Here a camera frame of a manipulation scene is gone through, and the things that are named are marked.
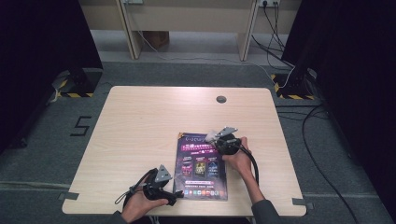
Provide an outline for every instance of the black partition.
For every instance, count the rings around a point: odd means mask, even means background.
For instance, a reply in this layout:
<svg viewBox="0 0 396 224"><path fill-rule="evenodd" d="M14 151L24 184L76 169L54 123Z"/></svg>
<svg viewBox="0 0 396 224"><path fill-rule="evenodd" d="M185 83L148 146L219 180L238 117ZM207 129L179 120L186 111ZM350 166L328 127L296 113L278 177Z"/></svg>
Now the black partition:
<svg viewBox="0 0 396 224"><path fill-rule="evenodd" d="M18 144L63 71L103 68L78 0L0 2L0 152Z"/></svg>
<svg viewBox="0 0 396 224"><path fill-rule="evenodd" d="M337 7L325 7L329 2ZM324 13L331 15L330 26L317 23ZM310 45L318 36L319 45ZM305 65L301 76L308 76L308 67L317 72L346 150L364 168L394 221L395 40L395 1L303 0L283 57Z"/></svg>

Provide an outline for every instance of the purple poster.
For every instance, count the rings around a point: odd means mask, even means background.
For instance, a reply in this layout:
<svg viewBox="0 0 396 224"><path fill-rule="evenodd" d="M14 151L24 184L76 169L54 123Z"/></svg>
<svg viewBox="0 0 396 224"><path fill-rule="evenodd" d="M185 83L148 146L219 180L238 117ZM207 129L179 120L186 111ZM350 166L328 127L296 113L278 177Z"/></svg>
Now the purple poster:
<svg viewBox="0 0 396 224"><path fill-rule="evenodd" d="M188 200L227 201L225 162L205 142L206 134L181 133L177 140L174 192L183 190Z"/></svg>

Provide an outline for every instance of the person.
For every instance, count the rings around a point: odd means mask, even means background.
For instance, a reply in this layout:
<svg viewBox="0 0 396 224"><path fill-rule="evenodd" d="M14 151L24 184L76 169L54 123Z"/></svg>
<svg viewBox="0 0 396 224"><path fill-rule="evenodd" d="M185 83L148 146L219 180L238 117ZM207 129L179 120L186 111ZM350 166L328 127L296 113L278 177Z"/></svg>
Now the person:
<svg viewBox="0 0 396 224"><path fill-rule="evenodd" d="M242 146L248 149L248 139L241 137ZM272 203L265 199L256 179L251 172L251 160L242 150L238 150L234 155L223 155L222 159L227 161L242 177L247 187L247 192L252 202L251 210L257 224L277 224L281 223L281 218ZM115 212L108 223L125 224L134 223L143 217L149 210L168 204L166 199L150 201L143 191L138 191L122 209L122 213Z"/></svg>

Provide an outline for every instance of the person's left hand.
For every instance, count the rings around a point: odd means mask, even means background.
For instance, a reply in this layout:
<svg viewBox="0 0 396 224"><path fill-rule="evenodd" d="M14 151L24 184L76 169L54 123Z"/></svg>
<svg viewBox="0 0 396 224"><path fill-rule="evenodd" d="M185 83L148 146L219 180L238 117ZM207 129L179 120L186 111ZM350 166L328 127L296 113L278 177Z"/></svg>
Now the person's left hand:
<svg viewBox="0 0 396 224"><path fill-rule="evenodd" d="M139 190L129 199L122 210L121 216L127 223L131 223L144 216L149 210L166 204L168 204L168 200L151 201L146 198L142 190Z"/></svg>

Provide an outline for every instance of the gray carpet floor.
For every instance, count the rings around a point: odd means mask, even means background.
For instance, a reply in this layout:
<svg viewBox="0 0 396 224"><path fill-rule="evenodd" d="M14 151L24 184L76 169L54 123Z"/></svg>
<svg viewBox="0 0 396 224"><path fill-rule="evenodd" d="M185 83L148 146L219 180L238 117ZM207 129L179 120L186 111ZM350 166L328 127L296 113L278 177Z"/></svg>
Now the gray carpet floor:
<svg viewBox="0 0 396 224"><path fill-rule="evenodd" d="M274 96L292 162L310 205L303 217L285 223L354 223L352 215L320 174L304 146L305 115L319 99L276 97L273 83L254 65L188 63L104 63L104 73L91 98L59 98L47 106L30 131L26 148L0 155L0 223L105 223L109 216L70 216L62 212L59 195L67 192L88 145L109 90L113 86L202 86L268 88ZM268 68L270 74L276 73ZM340 191L359 223L393 223L364 170L348 157L325 108L307 120L304 135L312 156ZM75 129L90 128L83 136Z"/></svg>

